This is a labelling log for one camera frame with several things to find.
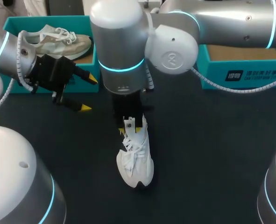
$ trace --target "cardboard box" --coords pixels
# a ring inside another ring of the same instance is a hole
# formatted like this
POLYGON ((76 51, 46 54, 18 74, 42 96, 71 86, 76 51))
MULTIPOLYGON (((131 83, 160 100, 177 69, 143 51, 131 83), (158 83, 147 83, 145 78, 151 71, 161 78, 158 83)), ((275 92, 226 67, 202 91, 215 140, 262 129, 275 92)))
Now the cardboard box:
MULTIPOLYGON (((18 35, 22 30, 28 32, 37 32, 41 30, 46 24, 53 27, 61 27, 67 29, 68 31, 73 31, 76 34, 84 34, 91 36, 92 30, 90 26, 89 16, 39 16, 39 17, 9 17, 6 21, 4 29, 13 35, 18 35)), ((95 46, 92 45, 89 49, 90 54, 84 58, 76 60, 77 66, 90 71, 91 74, 99 81, 100 71, 99 71, 99 62, 96 55, 95 46)), ((4 75, 1 75, 4 87, 9 85, 10 78, 4 75)), ((65 88, 65 93, 68 92, 98 92, 99 85, 91 85, 88 82, 85 82, 80 77, 72 76, 69 83, 65 88)), ((14 84, 14 87, 11 91, 12 93, 29 93, 23 87, 20 87, 17 83, 14 84)), ((49 92, 43 88, 38 88, 37 93, 49 92)))
MULTIPOLYGON (((276 81, 276 49, 200 45, 198 71, 232 89, 251 89, 276 81)), ((204 81, 203 89, 215 89, 204 81)))

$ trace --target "beige sneaker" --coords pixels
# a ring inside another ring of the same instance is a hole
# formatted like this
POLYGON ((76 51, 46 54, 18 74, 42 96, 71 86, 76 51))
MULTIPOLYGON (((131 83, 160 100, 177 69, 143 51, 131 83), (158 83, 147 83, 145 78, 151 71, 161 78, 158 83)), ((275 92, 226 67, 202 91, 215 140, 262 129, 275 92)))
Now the beige sneaker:
POLYGON ((53 58, 65 56, 71 60, 86 55, 92 44, 91 38, 87 35, 78 35, 49 25, 45 25, 42 30, 35 33, 26 32, 25 39, 36 48, 38 56, 44 54, 53 58))

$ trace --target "sneaker toe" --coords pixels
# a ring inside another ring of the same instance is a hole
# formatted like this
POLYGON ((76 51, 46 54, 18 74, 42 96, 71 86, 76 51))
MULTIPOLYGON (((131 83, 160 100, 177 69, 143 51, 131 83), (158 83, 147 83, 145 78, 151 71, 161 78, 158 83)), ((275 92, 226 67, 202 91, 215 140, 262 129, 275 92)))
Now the sneaker toe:
POLYGON ((132 187, 132 188, 137 188, 137 187, 141 187, 141 186, 148 186, 151 183, 152 177, 153 177, 153 161, 151 159, 151 167, 149 167, 149 169, 151 170, 151 174, 150 175, 146 175, 146 174, 142 174, 142 173, 138 173, 138 172, 133 172, 133 175, 130 176, 128 175, 128 172, 123 168, 122 164, 121 164, 121 153, 119 151, 117 157, 116 157, 116 161, 117 161, 117 166, 118 166, 118 170, 120 172, 120 175, 122 177, 122 179, 124 180, 124 182, 132 187))

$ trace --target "cyan led ring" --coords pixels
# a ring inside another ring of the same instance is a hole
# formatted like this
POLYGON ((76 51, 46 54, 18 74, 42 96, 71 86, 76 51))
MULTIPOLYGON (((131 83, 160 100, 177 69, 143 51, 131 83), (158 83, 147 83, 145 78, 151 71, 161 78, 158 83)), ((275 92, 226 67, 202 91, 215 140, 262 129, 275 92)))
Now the cyan led ring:
POLYGON ((99 61, 99 64, 100 64, 101 67, 103 67, 104 69, 106 69, 108 71, 126 72, 126 71, 130 71, 130 70, 134 70, 134 69, 138 68, 143 63, 143 61, 144 61, 144 58, 138 64, 136 64, 135 66, 130 67, 128 69, 111 69, 111 68, 108 68, 108 67, 104 66, 100 61, 99 61))
POLYGON ((266 196, 266 198, 268 200, 268 203, 269 203, 271 209, 273 210, 274 214, 276 215, 276 210, 274 209, 272 203, 270 202, 269 196, 268 196, 268 193, 267 193, 267 175, 268 175, 268 172, 269 172, 269 170, 267 171, 267 173, 265 175, 265 179, 264 179, 264 191, 265 191, 265 196, 266 196))
POLYGON ((4 41, 2 43, 2 46, 0 48, 0 56, 1 56, 1 54, 2 54, 2 52, 4 50, 4 48, 5 48, 5 45, 6 45, 7 41, 8 41, 8 38, 9 38, 9 32, 6 33, 5 39, 4 39, 4 41))
POLYGON ((49 212, 50 212, 50 209, 53 205, 53 201, 54 201, 54 196, 55 196, 55 184, 54 184, 54 179, 52 177, 52 175, 50 176, 52 178, 52 183, 53 183, 53 194, 52 194, 52 199, 50 201, 50 205, 49 205, 49 208, 47 209, 45 215, 43 216, 42 220, 38 223, 38 224, 43 224, 44 220, 46 219, 46 217, 48 216, 49 212))
POLYGON ((187 15, 187 16, 191 17, 197 23, 197 25, 199 27, 199 31, 200 31, 200 25, 199 25, 198 21, 196 20, 196 18, 193 15, 191 15, 189 13, 186 13, 186 12, 183 12, 183 11, 180 11, 180 10, 174 10, 174 11, 171 11, 171 12, 168 12, 168 13, 180 13, 180 14, 184 14, 184 15, 187 15))
POLYGON ((275 30, 276 30, 276 0, 271 0, 271 2, 273 3, 273 8, 274 8, 274 18, 273 18, 272 32, 269 38, 269 44, 267 45, 266 49, 272 46, 274 36, 275 36, 275 30))

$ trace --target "shoelace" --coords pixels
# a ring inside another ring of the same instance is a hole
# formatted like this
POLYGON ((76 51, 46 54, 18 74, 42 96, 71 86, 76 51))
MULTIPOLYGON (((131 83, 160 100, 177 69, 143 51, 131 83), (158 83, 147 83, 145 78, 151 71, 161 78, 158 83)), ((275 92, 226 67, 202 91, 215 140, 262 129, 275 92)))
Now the shoelace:
POLYGON ((66 29, 63 29, 61 27, 56 28, 55 31, 60 32, 59 37, 56 39, 56 41, 66 40, 67 44, 72 44, 77 40, 75 32, 68 32, 66 29))
POLYGON ((122 144, 127 150, 123 153, 122 165, 123 168, 129 170, 132 175, 134 170, 134 164, 137 158, 145 157, 144 142, 141 145, 137 145, 134 141, 130 140, 128 136, 125 134, 122 144))

